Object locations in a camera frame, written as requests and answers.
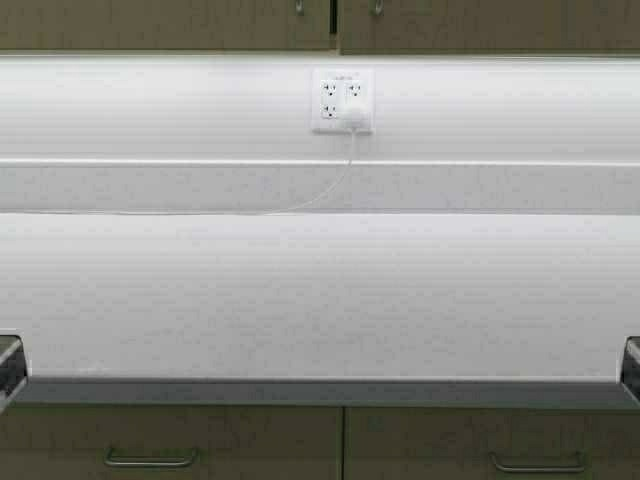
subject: wooden cabinet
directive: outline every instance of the wooden cabinet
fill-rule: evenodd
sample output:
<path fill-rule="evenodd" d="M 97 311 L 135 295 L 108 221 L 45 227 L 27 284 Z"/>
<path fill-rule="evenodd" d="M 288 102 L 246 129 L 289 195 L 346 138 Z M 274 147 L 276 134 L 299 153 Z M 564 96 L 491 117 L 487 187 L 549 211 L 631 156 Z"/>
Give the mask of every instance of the wooden cabinet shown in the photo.
<path fill-rule="evenodd" d="M 340 409 L 12 407 L 0 417 L 0 471 L 14 480 L 337 480 Z M 199 457 L 186 468 L 116 468 L 116 460 Z"/>
<path fill-rule="evenodd" d="M 640 49 L 626 0 L 343 0 L 340 23 L 344 53 Z"/>
<path fill-rule="evenodd" d="M 329 0 L 3 0 L 0 49 L 326 49 Z"/>
<path fill-rule="evenodd" d="M 345 425 L 348 480 L 640 479 L 636 412 L 350 408 Z M 584 469 L 505 473 L 492 454 L 507 467 Z"/>

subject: cabinet handle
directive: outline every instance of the cabinet handle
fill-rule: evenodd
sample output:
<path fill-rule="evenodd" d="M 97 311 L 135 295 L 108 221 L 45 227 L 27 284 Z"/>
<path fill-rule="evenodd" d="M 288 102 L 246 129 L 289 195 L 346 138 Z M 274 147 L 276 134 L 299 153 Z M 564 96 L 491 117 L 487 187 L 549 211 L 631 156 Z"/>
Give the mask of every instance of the cabinet handle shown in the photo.
<path fill-rule="evenodd" d="M 627 340 L 620 381 L 627 387 L 628 393 L 640 402 L 640 337 Z"/>
<path fill-rule="evenodd" d="M 382 15 L 382 10 L 384 10 L 384 0 L 373 0 L 371 13 L 373 13 L 376 17 L 379 17 L 380 15 Z"/>
<path fill-rule="evenodd" d="M 27 384 L 27 377 L 22 340 L 0 335 L 0 414 Z"/>
<path fill-rule="evenodd" d="M 187 468 L 194 464 L 200 452 L 197 448 L 191 449 L 189 455 L 183 458 L 158 458 L 158 457 L 116 457 L 115 449 L 109 447 L 104 457 L 104 464 L 112 468 Z"/>
<path fill-rule="evenodd" d="M 500 460 L 495 453 L 491 454 L 493 466 L 502 473 L 515 474 L 578 474 L 586 470 L 584 455 L 576 453 L 576 463 L 574 465 L 557 465 L 557 466 L 533 466 L 533 465 L 507 465 Z"/>

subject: outlet cover plate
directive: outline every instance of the outlet cover plate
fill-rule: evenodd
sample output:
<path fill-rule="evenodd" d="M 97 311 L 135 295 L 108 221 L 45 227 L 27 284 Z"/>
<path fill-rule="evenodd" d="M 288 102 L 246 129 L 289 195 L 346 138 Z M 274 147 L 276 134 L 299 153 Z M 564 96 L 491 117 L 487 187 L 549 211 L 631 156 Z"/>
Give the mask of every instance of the outlet cover plate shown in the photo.
<path fill-rule="evenodd" d="M 357 108 L 364 114 L 358 133 L 373 132 L 373 70 L 367 68 L 317 68 L 311 84 L 311 130 L 350 133 L 342 114 Z"/>

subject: drawer handle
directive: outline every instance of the drawer handle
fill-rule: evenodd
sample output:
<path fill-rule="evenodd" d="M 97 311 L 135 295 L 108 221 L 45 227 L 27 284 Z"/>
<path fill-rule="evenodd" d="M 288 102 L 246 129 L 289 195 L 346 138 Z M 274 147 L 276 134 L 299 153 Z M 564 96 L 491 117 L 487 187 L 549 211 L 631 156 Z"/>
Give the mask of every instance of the drawer handle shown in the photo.
<path fill-rule="evenodd" d="M 373 0 L 371 13 L 373 13 L 376 17 L 379 17 L 380 15 L 382 15 L 382 10 L 384 10 L 384 0 Z"/>
<path fill-rule="evenodd" d="M 507 465 L 500 460 L 495 453 L 491 454 L 493 465 L 502 473 L 524 473 L 524 474 L 578 474 L 586 470 L 584 455 L 576 453 L 576 463 L 574 465 L 557 466 L 533 466 L 533 465 Z"/>
<path fill-rule="evenodd" d="M 116 457 L 115 449 L 109 447 L 104 464 L 112 468 L 188 468 L 198 459 L 199 454 L 198 449 L 193 448 L 189 455 L 183 458 Z"/>

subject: white outlet plate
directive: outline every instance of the white outlet plate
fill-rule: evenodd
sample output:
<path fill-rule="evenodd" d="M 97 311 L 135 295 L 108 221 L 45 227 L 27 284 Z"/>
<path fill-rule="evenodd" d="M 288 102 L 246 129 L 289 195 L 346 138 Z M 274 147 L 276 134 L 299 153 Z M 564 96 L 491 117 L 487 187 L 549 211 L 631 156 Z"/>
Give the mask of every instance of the white outlet plate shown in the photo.
<path fill-rule="evenodd" d="M 342 114 L 357 108 L 364 114 L 358 132 L 373 132 L 374 93 L 371 69 L 315 69 L 311 85 L 311 129 L 319 133 L 349 133 Z"/>

